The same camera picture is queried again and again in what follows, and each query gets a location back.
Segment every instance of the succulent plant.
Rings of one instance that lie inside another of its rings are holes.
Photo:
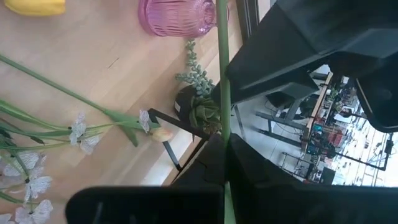
[[[202,70],[201,65],[198,64],[197,54],[193,51],[194,46],[194,39],[189,39],[185,46],[188,51],[186,66],[190,68],[189,72],[178,73],[175,78],[192,85],[197,91],[197,96],[203,97],[209,95],[215,86],[213,80],[206,77],[207,72]]]
[[[192,97],[189,120],[194,128],[203,128],[207,134],[221,131],[220,109],[209,97]]]

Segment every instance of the black plant pot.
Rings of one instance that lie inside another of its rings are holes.
[[[190,125],[189,112],[191,111],[192,97],[197,96],[197,91],[193,86],[183,88],[177,94],[174,103],[174,112],[180,121]]]

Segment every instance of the pink glass vase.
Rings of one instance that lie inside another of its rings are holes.
[[[150,34],[195,38],[216,26],[216,7],[212,0],[140,0],[139,20]]]

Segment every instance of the tulip bud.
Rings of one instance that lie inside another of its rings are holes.
[[[154,128],[150,131],[151,137],[157,142],[165,142],[173,137],[173,133],[164,128]]]

